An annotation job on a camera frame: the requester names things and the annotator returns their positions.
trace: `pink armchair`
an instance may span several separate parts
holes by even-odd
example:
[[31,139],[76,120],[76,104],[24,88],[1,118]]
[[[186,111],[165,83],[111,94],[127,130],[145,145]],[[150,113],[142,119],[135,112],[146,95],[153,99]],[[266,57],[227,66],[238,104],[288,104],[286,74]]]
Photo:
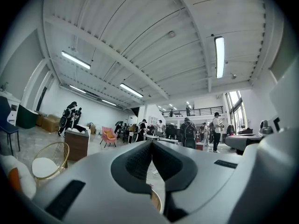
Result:
[[[109,132],[113,135],[113,138],[108,137]],[[116,147],[116,145],[115,145],[116,138],[117,138],[117,135],[114,133],[112,128],[102,127],[102,141],[101,141],[101,143],[103,141],[106,142],[104,148],[106,147],[107,143],[109,143],[109,146],[110,146],[111,143],[114,143],[114,146]]]

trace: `fluorescent light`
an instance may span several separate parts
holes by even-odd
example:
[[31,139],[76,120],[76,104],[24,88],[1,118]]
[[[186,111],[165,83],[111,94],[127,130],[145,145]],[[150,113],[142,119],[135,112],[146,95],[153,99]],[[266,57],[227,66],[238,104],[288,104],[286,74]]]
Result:
[[123,84],[123,83],[121,83],[120,86],[121,86],[122,88],[125,88],[126,90],[130,91],[131,93],[133,93],[134,95],[136,95],[136,96],[138,96],[138,97],[141,97],[141,98],[143,97],[142,94],[136,92],[135,90],[131,89],[130,87],[126,86],[126,85]]
[[82,66],[84,66],[84,67],[87,68],[87,69],[90,69],[90,64],[87,64],[87,63],[85,63],[84,61],[81,61],[80,59],[78,59],[78,58],[76,58],[76,57],[74,57],[74,56],[72,56],[72,55],[66,53],[65,51],[62,51],[61,54],[62,54],[64,57],[69,58],[69,59],[72,60],[73,62],[75,62],[75,63],[77,63],[77,64],[79,64],[79,65],[82,65]]
[[216,78],[223,77],[224,71],[224,38],[218,36],[214,38],[216,49]]
[[111,103],[111,102],[109,102],[109,101],[106,101],[106,100],[102,100],[102,101],[104,101],[104,102],[106,102],[106,103],[108,103],[108,104],[111,104],[111,105],[114,105],[114,106],[116,106],[116,104],[113,104],[113,103]]
[[70,85],[70,87],[71,88],[73,88],[73,89],[75,89],[75,90],[78,90],[78,91],[80,91],[80,92],[82,92],[82,93],[84,93],[84,94],[86,94],[86,92],[85,91],[83,91],[83,90],[80,90],[80,89],[78,89],[77,87],[75,87],[75,86],[72,86],[72,85]]

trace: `concrete floor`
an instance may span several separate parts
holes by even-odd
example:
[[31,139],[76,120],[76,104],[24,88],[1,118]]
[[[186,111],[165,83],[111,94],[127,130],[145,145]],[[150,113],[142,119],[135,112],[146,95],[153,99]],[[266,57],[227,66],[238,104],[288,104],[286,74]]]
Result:
[[[33,127],[31,129],[23,129],[19,128],[19,137],[20,137],[20,148],[21,151],[18,151],[18,145],[17,145],[17,139],[16,136],[12,135],[12,145],[14,150],[14,156],[22,163],[24,163],[29,170],[31,171],[31,163],[35,157],[35,155],[45,146],[49,145],[50,143],[58,142],[58,141],[64,141],[63,135],[59,137],[57,133],[49,133],[45,130],[43,130],[40,127]],[[102,138],[100,135],[91,135],[87,155],[91,155],[97,152],[105,152],[107,150],[115,149],[117,147],[127,145],[123,143],[121,139],[118,139],[116,141],[116,146],[111,145],[106,148],[105,142],[102,141]],[[0,153],[2,155],[11,155],[10,146],[7,145],[7,137],[6,133],[0,132],[0,142],[1,142],[1,150]],[[235,153],[235,149],[232,149],[228,147],[225,144],[220,143],[218,145],[218,150],[222,154],[228,154],[228,155],[237,155]],[[212,152],[213,151],[213,144],[210,144],[209,147],[203,148],[202,152]],[[73,162],[68,162],[69,167],[73,164]],[[165,184],[159,173],[154,173],[156,171],[156,168],[153,164],[153,162],[149,166],[149,170],[147,173],[147,181],[146,183],[152,186],[152,189],[154,189],[157,194],[159,195],[161,202],[162,202],[162,208],[164,208],[164,201],[165,201]]]

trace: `ceiling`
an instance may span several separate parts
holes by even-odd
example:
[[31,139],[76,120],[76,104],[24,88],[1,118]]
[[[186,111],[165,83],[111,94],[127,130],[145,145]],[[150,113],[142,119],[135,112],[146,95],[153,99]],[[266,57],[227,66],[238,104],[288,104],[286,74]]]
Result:
[[[43,16],[60,82],[123,108],[248,81],[265,30],[263,0],[44,0]],[[212,34],[225,39],[221,79]],[[90,64],[90,70],[61,51]]]

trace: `railing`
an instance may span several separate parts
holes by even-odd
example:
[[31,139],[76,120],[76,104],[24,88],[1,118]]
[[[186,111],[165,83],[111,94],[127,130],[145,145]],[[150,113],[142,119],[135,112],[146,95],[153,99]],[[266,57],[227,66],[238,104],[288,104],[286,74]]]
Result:
[[[172,117],[184,117],[187,116],[187,110],[174,110],[172,111]],[[203,108],[203,109],[190,109],[190,115],[188,116],[196,116],[196,115],[209,115],[215,114],[218,112],[219,114],[223,114],[223,106],[218,107],[210,107],[210,108]],[[164,117],[171,117],[170,111],[162,112]]]

